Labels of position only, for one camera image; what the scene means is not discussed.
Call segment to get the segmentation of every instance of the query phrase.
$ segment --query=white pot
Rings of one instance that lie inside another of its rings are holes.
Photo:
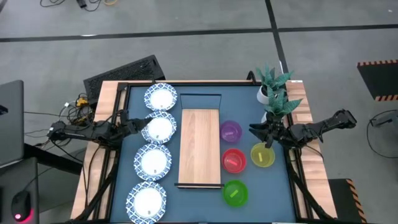
[[[268,104],[268,96],[262,94],[261,88],[262,88],[262,86],[260,86],[260,89],[257,92],[257,100],[260,103],[262,103],[263,105],[267,105]]]
[[[264,123],[267,121],[267,112],[264,113],[264,116],[261,118],[261,123]]]

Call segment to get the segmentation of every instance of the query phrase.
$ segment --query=potted plant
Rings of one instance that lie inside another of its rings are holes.
[[[265,113],[261,118],[261,122],[267,120],[267,113],[269,116],[273,115],[275,119],[282,119],[285,115],[291,113],[296,107],[299,106],[303,99],[287,101],[287,97],[284,94],[278,94],[275,97],[275,93],[272,88],[267,89],[267,94],[269,96],[269,104],[264,105]]]
[[[284,92],[285,90],[281,88],[283,84],[287,80],[290,79],[292,73],[284,73],[279,75],[275,78],[275,68],[269,70],[269,67],[266,65],[265,75],[262,74],[260,68],[256,68],[257,74],[261,77],[261,87],[257,92],[257,100],[262,104],[268,104],[269,102],[269,95],[268,95],[268,88],[271,88],[275,94],[279,94]]]

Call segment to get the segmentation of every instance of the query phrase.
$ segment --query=gray floor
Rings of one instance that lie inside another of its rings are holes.
[[[289,0],[272,1],[272,6],[279,27],[398,21],[398,4],[393,0]],[[40,7],[39,0],[8,0],[0,12],[0,38],[270,26],[261,0],[119,0],[111,7],[100,5],[96,12],[79,10],[72,0],[50,8]],[[397,59],[397,29],[293,32],[280,38],[289,69],[295,70],[292,78],[304,81],[314,120],[340,108],[358,120],[355,129],[325,134],[321,148],[329,178],[354,180],[369,222],[396,223],[398,163],[370,151],[366,124],[374,114],[397,108],[398,103],[373,101],[356,63]],[[66,101],[84,91],[83,79],[151,54],[169,80],[241,79],[264,62],[279,70],[271,33],[13,42],[0,43],[0,83],[24,80],[26,111],[59,113]],[[47,128],[56,120],[27,114],[25,130]],[[387,125],[369,133],[376,150],[398,156],[396,130]],[[32,144],[44,140],[25,139]],[[74,141],[67,150],[79,153],[85,146]],[[62,155],[55,148],[50,152]],[[46,174],[39,179],[40,223],[65,221],[78,177],[57,170]]]

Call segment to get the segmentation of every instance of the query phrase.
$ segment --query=plate rim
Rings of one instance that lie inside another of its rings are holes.
[[[150,103],[150,96],[153,92],[155,92],[155,90],[169,90],[173,96],[173,100],[172,100],[172,104],[169,105],[166,108],[162,108],[162,109],[157,109],[154,108],[153,105]],[[144,103],[145,106],[148,107],[149,109],[151,109],[152,111],[168,111],[169,109],[173,108],[173,106],[176,104],[177,102],[177,91],[175,91],[175,88],[168,84],[168,83],[156,83],[151,85],[144,93]]]
[[[169,136],[167,138],[165,138],[161,141],[153,140],[149,136],[149,133],[147,131],[148,130],[148,125],[147,125],[144,127],[144,129],[141,130],[142,137],[147,142],[152,143],[152,144],[163,144],[163,143],[168,142],[177,130],[177,122],[175,121],[174,117],[166,111],[154,111],[154,112],[148,114],[145,118],[149,118],[149,117],[151,117],[151,118],[167,118],[172,123],[172,132],[169,134]]]
[[[142,189],[146,189],[146,188],[156,189],[160,193],[160,196],[162,197],[162,205],[161,205],[160,210],[152,217],[147,217],[147,218],[140,216],[134,209],[134,199],[135,199],[137,193],[139,191],[141,191]],[[166,212],[166,199],[167,199],[166,191],[160,184],[158,184],[156,182],[152,182],[152,181],[144,181],[144,182],[138,183],[130,190],[130,192],[127,195],[127,198],[126,198],[127,215],[129,217],[129,219],[134,223],[137,223],[136,222],[137,220],[146,222],[146,223],[155,223],[155,222],[159,221],[163,217],[164,213]]]
[[[162,171],[160,174],[157,175],[150,175],[146,172],[144,172],[144,169],[142,169],[142,157],[145,153],[151,151],[151,150],[155,150],[154,148],[151,148],[151,146],[154,146],[156,148],[159,148],[166,156],[167,162],[166,162],[166,166],[165,169],[166,171]],[[172,166],[172,155],[170,153],[170,150],[163,144],[152,144],[152,143],[148,143],[143,145],[141,148],[138,149],[136,155],[134,156],[134,170],[136,171],[136,174],[138,175],[138,177],[140,177],[142,180],[146,180],[146,181],[156,181],[159,180],[163,177],[165,177]]]

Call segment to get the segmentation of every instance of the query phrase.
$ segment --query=wooden cutting board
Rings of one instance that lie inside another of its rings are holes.
[[[182,110],[178,187],[220,188],[218,110]]]

